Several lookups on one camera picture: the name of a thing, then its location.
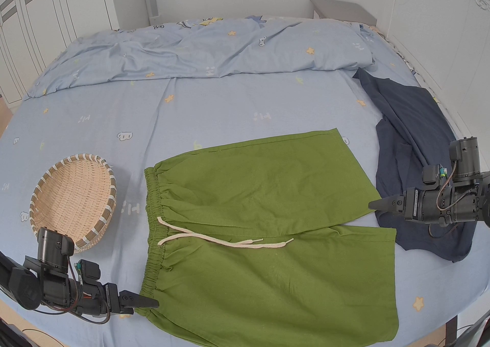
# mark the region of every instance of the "yellow cartoon character print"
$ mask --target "yellow cartoon character print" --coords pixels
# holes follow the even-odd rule
[[[202,22],[199,25],[207,26],[211,23],[216,22],[217,20],[223,20],[223,18],[208,18],[206,20],[202,20]]]

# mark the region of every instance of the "floor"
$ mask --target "floor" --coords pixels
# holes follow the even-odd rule
[[[12,113],[3,102],[3,99],[0,98],[0,137],[7,127],[11,117]],[[61,344],[50,336],[43,334],[39,329],[37,329],[35,326],[19,316],[14,310],[12,310],[2,301],[6,299],[8,299],[6,296],[0,296],[0,317],[4,321],[9,324],[14,324],[21,331],[23,329],[30,329],[26,330],[26,335],[31,338],[35,343],[37,343],[40,347],[59,347],[60,345],[65,346],[64,344]],[[444,337],[445,326],[442,326],[441,328],[432,332],[430,335],[426,336],[423,339],[420,339],[418,342],[415,342],[408,347],[425,347],[427,344],[430,343],[437,345],[444,339]]]

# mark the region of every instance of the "bed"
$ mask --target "bed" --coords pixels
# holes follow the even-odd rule
[[[454,3],[459,6],[456,12]],[[378,78],[429,88],[441,102],[441,110],[456,137],[479,136],[482,168],[486,168],[486,161],[490,160],[488,128],[483,124],[483,113],[475,114],[468,103],[472,101],[473,106],[479,107],[485,99],[475,97],[481,93],[488,96],[482,77],[490,53],[489,6],[489,0],[386,0],[378,27],[391,44],[377,32],[356,23],[267,16],[248,20],[190,20],[102,33],[92,40],[72,44],[36,82],[29,92],[30,98],[19,107],[0,140],[2,251],[18,262],[26,254],[36,253],[37,242],[28,221],[32,191],[48,167],[78,153],[97,154],[107,160],[117,179],[118,196],[114,217],[103,239],[89,251],[73,256],[72,262],[80,258],[95,261],[101,266],[103,283],[110,281],[117,283],[120,290],[135,292],[141,288],[148,250],[145,167],[198,148],[338,128],[375,183],[379,150],[375,127],[381,113],[359,82],[352,79],[357,67],[368,69]],[[462,19],[459,23],[445,21],[453,12]],[[275,39],[276,32],[298,26],[303,30],[297,36],[291,35],[283,42]],[[334,60],[326,60],[328,64],[323,67],[308,55],[304,62],[294,56],[286,57],[284,61],[263,64],[266,68],[260,69],[257,68],[264,60],[255,58],[255,69],[250,69],[252,56],[230,62],[215,60],[229,52],[226,55],[218,52],[215,57],[199,54],[206,39],[214,38],[218,30],[226,30],[230,34],[223,38],[248,33],[250,38],[242,43],[241,52],[247,54],[248,49],[261,55],[259,49],[273,46],[278,56],[287,52],[285,46],[296,46],[309,33],[310,40],[301,43],[306,44],[304,50],[317,49],[316,53],[308,52],[313,56],[320,49],[312,45],[329,41],[322,38],[330,38],[329,31],[340,26],[354,39],[330,41]],[[205,39],[183,38],[188,27],[193,33],[205,35]],[[447,33],[462,38],[456,44]],[[163,71],[159,67],[161,62],[140,60],[138,54],[132,56],[133,50],[125,52],[121,48],[127,47],[125,43],[129,41],[137,49],[141,41],[146,41],[158,50],[163,44],[159,38],[173,44],[172,54],[180,50],[180,54],[189,55],[187,61],[170,62],[164,69],[173,76],[159,75]],[[472,51],[475,41],[479,44],[478,52]],[[94,46],[107,52],[110,66],[99,61],[97,67],[97,62],[91,61]],[[370,62],[370,55],[364,55],[368,52],[374,62]],[[459,71],[452,73],[455,67]],[[189,68],[193,70],[183,76],[182,71]],[[461,79],[472,82],[458,83]],[[374,213],[351,224],[378,226]],[[490,258],[486,256],[489,244],[490,229],[478,224],[468,257],[454,264],[430,252],[405,251],[396,246],[400,326],[393,341],[379,345],[408,345],[476,300],[487,289],[490,279]],[[417,304],[421,298],[423,307]],[[192,345],[166,334],[139,315],[114,316],[106,326],[93,326],[74,316],[52,318],[25,311],[13,301],[7,303],[35,326],[71,347]]]

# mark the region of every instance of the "bed sheet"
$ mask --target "bed sheet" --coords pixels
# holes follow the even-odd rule
[[[373,76],[417,84],[382,38],[368,30],[362,37],[376,59]],[[27,99],[0,139],[1,250],[18,262],[35,255],[37,243],[26,218],[32,190],[47,167],[80,152],[99,154],[113,166],[118,205],[101,242],[73,256],[72,262],[95,261],[101,266],[102,283],[135,292],[141,288],[148,249],[144,167],[196,148],[338,128],[375,184],[375,127],[381,113],[353,74],[346,69],[303,69],[213,79],[121,80]],[[374,213],[349,224],[377,226]],[[392,342],[376,345],[408,345],[478,298],[490,276],[490,259],[485,256],[489,243],[490,229],[479,225],[469,256],[456,264],[396,246],[400,328]],[[192,345],[139,315],[115,315],[107,325],[95,326],[70,315],[53,318],[26,311],[2,299],[71,347]]]

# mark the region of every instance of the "orange star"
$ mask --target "orange star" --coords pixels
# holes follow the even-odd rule
[[[424,307],[424,297],[417,297],[417,298],[415,298],[415,303],[413,304],[413,308],[417,312],[420,312],[423,307]]]

